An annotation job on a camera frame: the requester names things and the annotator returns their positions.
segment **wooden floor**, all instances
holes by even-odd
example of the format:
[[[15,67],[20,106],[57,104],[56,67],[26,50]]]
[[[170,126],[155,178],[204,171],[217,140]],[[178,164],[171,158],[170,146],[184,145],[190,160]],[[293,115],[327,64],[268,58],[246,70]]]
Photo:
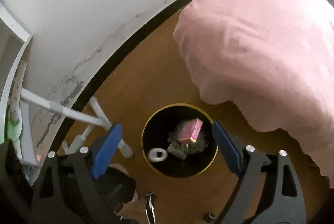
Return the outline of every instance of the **wooden floor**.
[[[139,196],[150,191],[157,194],[155,212],[158,223],[203,223],[201,218],[205,212],[218,215],[237,182],[237,177],[229,172],[220,153],[202,174],[173,179],[154,172],[141,152],[141,133],[148,118],[163,106],[189,103],[203,109],[213,120],[221,120],[229,132],[263,152],[286,150],[297,171],[307,219],[310,220],[329,194],[326,179],[320,176],[318,169],[310,168],[309,157],[302,153],[298,142],[283,130],[255,132],[233,103],[211,106],[201,101],[172,37],[179,14],[174,14],[139,44],[95,94],[110,120],[122,124],[124,140],[135,152],[132,159],[124,159],[117,152],[112,162],[128,169],[137,182]],[[89,107],[85,107],[84,111],[93,114]],[[67,142],[71,143],[85,127],[85,124],[75,122],[66,137]],[[86,144],[89,146],[95,137],[104,134],[102,128],[94,128]],[[263,178],[248,216],[255,212],[262,182]],[[126,206],[122,215],[142,224],[147,223],[143,199]]]

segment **gold rim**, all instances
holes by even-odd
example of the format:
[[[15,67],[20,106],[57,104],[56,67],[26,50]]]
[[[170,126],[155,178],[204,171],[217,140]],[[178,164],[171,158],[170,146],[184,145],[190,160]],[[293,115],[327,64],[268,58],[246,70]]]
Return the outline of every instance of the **gold rim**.
[[[143,131],[142,131],[142,139],[141,139],[142,153],[143,153],[144,159],[145,159],[146,162],[149,164],[149,166],[150,166],[155,172],[160,173],[160,174],[162,174],[162,175],[164,175],[164,176],[167,176],[167,175],[165,175],[165,174],[163,174],[162,172],[158,171],[155,167],[153,167],[153,166],[151,165],[150,161],[148,161],[148,159],[147,159],[147,157],[146,157],[146,155],[145,155],[145,153],[144,153],[144,149],[143,149],[143,136],[144,136],[144,131],[145,131],[145,129],[146,129],[146,126],[147,126],[147,124],[149,123],[149,121],[151,120],[151,118],[153,118],[153,117],[154,117],[157,113],[159,113],[161,110],[164,110],[164,109],[169,108],[169,107],[172,107],[172,106],[186,106],[186,107],[190,107],[190,108],[192,108],[192,109],[195,109],[195,110],[199,111],[200,113],[202,113],[202,114],[203,114],[203,115],[204,115],[204,116],[211,122],[211,124],[213,124],[213,120],[210,118],[210,116],[209,116],[207,113],[205,113],[202,109],[198,108],[197,106],[193,106],[193,105],[191,105],[191,104],[187,104],[187,103],[173,103],[173,104],[169,104],[169,105],[167,105],[167,106],[164,106],[163,108],[160,108],[160,109],[159,109],[158,111],[156,111],[152,116],[150,116],[150,118],[147,120],[147,122],[146,122],[146,124],[145,124],[145,126],[144,126],[144,129],[143,129]],[[192,176],[187,177],[187,178],[191,178],[191,177],[193,177],[193,176],[199,175],[199,174],[201,174],[202,172],[204,172],[208,167],[210,167],[210,165],[212,164],[213,160],[216,158],[217,152],[218,152],[218,146],[216,146],[216,152],[215,152],[215,154],[214,154],[214,156],[213,156],[211,162],[206,166],[206,168],[203,169],[202,171],[200,171],[200,172],[198,172],[198,173],[192,175]]]

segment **white furniture frame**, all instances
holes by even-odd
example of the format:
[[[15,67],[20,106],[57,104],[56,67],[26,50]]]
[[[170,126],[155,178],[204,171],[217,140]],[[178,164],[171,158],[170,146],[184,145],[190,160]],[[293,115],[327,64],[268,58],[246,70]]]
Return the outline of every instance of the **white furniture frame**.
[[[88,123],[84,133],[77,136],[69,148],[67,143],[63,142],[63,148],[66,154],[74,153],[75,151],[79,150],[94,126],[101,126],[106,131],[108,131],[111,127],[111,122],[94,97],[90,99],[89,103],[97,117],[75,111],[66,106],[62,106],[55,101],[49,101],[22,87],[22,81],[27,63],[21,61],[21,58],[24,50],[32,38],[32,35],[26,32],[26,30],[14,20],[14,18],[9,14],[9,12],[1,3],[0,19],[7,25],[7,27],[14,33],[14,35],[22,40],[22,42],[24,42],[15,58],[13,65],[11,66],[0,99],[0,144],[5,141],[5,125],[9,119],[6,114],[7,108],[9,108],[9,116],[14,114],[15,117],[18,118],[18,127],[16,130],[18,131],[20,138],[14,142],[14,147],[20,162],[24,165],[33,166],[35,169],[38,169],[41,166],[42,161],[37,161],[32,143],[29,124],[29,108],[27,103],[24,101],[37,104],[49,111],[72,118],[74,120]],[[118,149],[126,158],[133,156],[133,151],[128,146],[128,144],[123,141],[123,139],[118,144]]]

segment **black trash can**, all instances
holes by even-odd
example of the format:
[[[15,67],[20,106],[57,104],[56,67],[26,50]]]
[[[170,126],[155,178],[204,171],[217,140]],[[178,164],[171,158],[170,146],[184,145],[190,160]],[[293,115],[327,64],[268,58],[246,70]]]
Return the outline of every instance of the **black trash can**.
[[[203,152],[188,155],[185,160],[168,154],[162,162],[150,162],[147,158],[153,148],[167,150],[168,134],[181,121],[199,118],[203,121],[202,131],[207,134],[208,146]],[[146,123],[142,133],[142,150],[145,160],[157,172],[173,178],[187,178],[202,173],[213,162],[218,147],[211,134],[212,119],[201,109],[185,103],[165,106],[155,112]]]

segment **metal screw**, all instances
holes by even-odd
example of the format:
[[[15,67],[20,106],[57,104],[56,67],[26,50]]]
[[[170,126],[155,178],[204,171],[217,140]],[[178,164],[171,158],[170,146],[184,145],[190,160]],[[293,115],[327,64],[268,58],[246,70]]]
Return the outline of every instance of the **metal screw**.
[[[285,150],[280,150],[280,155],[282,155],[283,157],[287,156],[287,152]]]
[[[252,146],[252,145],[247,145],[247,146],[246,146],[246,150],[247,150],[248,152],[254,152],[254,151],[255,151],[255,148],[254,148],[254,146]]]
[[[87,152],[88,152],[88,147],[81,147],[80,149],[79,149],[79,152],[81,152],[82,154],[86,154]]]
[[[47,157],[49,157],[49,158],[54,158],[56,156],[56,153],[55,152],[49,152],[48,154],[47,154]]]

